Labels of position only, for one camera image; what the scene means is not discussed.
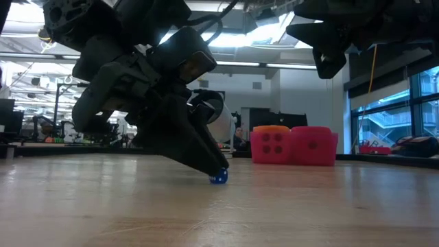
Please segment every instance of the yellow cable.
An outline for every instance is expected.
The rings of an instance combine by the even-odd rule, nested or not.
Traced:
[[[368,94],[366,96],[366,104],[363,106],[363,114],[361,115],[361,121],[360,121],[359,128],[357,131],[357,136],[355,137],[355,140],[352,142],[351,154],[353,153],[353,149],[354,149],[355,144],[358,140],[359,131],[363,127],[363,120],[364,120],[364,116],[366,115],[366,107],[369,104],[369,95],[370,95],[370,92],[372,90],[373,75],[375,74],[375,62],[377,61],[377,50],[378,50],[378,45],[375,45],[375,50],[373,51],[372,73],[370,73],[369,91],[368,91]]]

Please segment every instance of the ceiling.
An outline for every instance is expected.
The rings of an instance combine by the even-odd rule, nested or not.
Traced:
[[[3,33],[0,36],[0,52],[14,52],[27,54],[58,54],[80,55],[60,44],[48,46],[38,38],[38,31],[44,25],[44,16],[41,5],[45,0],[32,0],[31,4],[13,3]],[[116,0],[104,0],[108,5],[113,5]],[[252,15],[266,6],[277,6],[287,1],[259,0],[240,1],[237,7],[224,18],[225,30],[223,34],[209,48],[216,60],[237,62],[264,62],[281,64],[314,64],[311,50],[305,44],[285,34],[285,27],[292,23],[314,22],[294,16],[294,13],[284,13],[279,16],[279,23],[256,29],[254,32],[244,34],[248,29],[248,20],[253,20]],[[221,11],[226,7],[223,1],[187,1],[194,14],[208,14]],[[77,79],[72,78],[71,70],[74,64],[63,64],[63,61],[38,62],[37,60],[13,60],[0,56],[1,66],[8,68],[12,75],[11,97],[16,99],[16,110],[24,110],[26,117],[35,114],[53,116],[57,83],[75,84]],[[245,73],[265,74],[271,78],[276,69],[252,67],[217,67],[213,73]],[[38,86],[34,78],[39,78]],[[62,86],[64,92],[59,99],[58,119],[71,119],[71,108],[80,96],[82,88],[76,86]]]

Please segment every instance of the small blue cube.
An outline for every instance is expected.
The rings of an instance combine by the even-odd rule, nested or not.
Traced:
[[[227,182],[228,179],[228,172],[226,168],[223,168],[222,171],[216,175],[216,176],[209,176],[209,180],[211,181],[211,184],[214,185],[222,185]]]

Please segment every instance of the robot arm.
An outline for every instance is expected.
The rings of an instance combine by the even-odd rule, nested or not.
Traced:
[[[114,110],[127,112],[136,125],[136,146],[153,150],[215,176],[228,167],[207,129],[211,109],[190,106],[186,85],[213,70],[216,61],[208,43],[220,34],[219,16],[189,21],[183,0],[119,0],[111,8],[101,0],[50,0],[44,6],[48,34],[81,52],[73,76],[90,85],[73,108],[79,132],[107,128]],[[208,22],[200,30],[191,26]],[[208,41],[201,33],[215,23],[218,32]],[[161,38],[175,25],[180,29],[163,44]],[[146,54],[134,46],[150,45]]]
[[[414,43],[437,56],[437,0],[306,0],[294,13],[321,23],[291,25],[287,33],[313,47],[318,74],[329,79],[346,64],[345,52],[379,43]]]

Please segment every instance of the person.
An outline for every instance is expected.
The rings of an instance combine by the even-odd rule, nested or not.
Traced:
[[[247,142],[242,138],[242,128],[236,128],[235,135],[233,136],[233,147],[237,151],[246,151]]]

